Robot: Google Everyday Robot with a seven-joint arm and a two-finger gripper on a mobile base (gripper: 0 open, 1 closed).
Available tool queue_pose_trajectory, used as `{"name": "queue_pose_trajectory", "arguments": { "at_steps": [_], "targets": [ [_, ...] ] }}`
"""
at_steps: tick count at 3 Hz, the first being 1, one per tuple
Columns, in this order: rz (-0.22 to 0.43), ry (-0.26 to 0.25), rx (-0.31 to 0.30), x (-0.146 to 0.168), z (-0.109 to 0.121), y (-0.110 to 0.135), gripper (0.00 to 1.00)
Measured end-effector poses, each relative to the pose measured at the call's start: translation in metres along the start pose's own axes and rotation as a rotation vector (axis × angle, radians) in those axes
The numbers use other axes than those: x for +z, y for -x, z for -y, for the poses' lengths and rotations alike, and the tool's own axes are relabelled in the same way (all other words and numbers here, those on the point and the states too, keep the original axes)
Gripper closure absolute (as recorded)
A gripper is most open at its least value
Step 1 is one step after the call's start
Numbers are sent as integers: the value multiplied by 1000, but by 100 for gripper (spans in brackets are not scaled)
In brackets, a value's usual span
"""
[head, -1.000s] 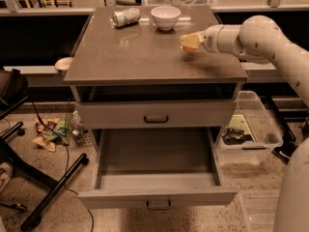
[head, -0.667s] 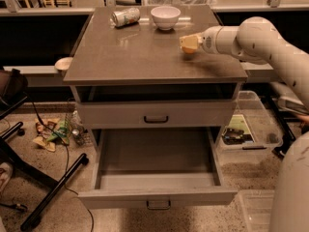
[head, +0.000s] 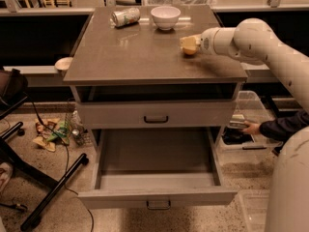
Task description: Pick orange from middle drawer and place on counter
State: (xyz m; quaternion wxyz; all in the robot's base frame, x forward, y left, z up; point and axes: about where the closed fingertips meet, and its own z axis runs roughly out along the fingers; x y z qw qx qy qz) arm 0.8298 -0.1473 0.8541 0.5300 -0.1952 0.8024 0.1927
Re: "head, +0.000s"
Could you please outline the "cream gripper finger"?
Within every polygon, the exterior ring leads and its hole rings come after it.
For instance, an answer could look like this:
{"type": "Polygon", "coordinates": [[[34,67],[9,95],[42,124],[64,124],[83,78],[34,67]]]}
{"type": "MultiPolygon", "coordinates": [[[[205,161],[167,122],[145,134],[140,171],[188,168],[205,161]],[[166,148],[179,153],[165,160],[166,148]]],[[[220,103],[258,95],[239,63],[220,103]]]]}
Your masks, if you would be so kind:
{"type": "Polygon", "coordinates": [[[180,38],[181,48],[193,48],[195,47],[197,50],[200,47],[200,36],[199,35],[192,35],[180,38]]]}

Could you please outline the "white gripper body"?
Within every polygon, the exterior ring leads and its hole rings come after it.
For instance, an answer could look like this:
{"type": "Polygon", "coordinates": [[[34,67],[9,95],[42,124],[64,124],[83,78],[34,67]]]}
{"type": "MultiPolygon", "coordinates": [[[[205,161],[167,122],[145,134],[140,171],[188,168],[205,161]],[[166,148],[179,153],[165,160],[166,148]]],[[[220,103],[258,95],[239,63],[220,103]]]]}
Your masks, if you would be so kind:
{"type": "Polygon", "coordinates": [[[200,36],[201,50],[208,55],[234,56],[237,47],[234,43],[234,28],[210,28],[200,36]]]}

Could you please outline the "dark sleeved forearm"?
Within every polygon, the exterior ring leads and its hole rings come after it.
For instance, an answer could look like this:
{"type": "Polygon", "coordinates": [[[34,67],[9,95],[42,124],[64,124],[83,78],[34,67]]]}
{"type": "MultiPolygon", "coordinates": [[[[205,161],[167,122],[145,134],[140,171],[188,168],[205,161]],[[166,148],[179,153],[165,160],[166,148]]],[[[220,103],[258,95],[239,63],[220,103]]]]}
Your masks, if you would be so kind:
{"type": "Polygon", "coordinates": [[[293,116],[262,122],[259,132],[267,138],[286,142],[295,133],[308,126],[309,114],[305,110],[301,110],[293,116]]]}

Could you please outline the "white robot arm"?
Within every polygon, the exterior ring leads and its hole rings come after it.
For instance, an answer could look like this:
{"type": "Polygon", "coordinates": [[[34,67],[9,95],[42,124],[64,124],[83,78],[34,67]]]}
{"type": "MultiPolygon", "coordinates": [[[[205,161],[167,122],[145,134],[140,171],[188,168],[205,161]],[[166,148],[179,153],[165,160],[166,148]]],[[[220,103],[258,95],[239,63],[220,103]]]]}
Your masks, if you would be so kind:
{"type": "MultiPolygon", "coordinates": [[[[309,59],[282,43],[258,18],[235,28],[214,27],[180,39],[186,54],[201,50],[248,63],[260,61],[284,85],[302,108],[309,111],[309,59]]],[[[309,232],[309,129],[285,143],[274,167],[267,204],[265,232],[309,232]]]]}

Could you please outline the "person's hand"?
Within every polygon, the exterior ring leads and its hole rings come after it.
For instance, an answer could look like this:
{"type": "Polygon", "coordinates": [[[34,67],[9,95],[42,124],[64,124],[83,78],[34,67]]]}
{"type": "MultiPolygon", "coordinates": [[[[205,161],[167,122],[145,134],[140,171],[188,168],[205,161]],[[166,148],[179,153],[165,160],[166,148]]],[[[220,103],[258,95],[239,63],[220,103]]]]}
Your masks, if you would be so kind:
{"type": "Polygon", "coordinates": [[[244,124],[246,125],[246,128],[242,130],[243,133],[251,135],[260,134],[260,125],[258,123],[245,121],[244,124]]]}

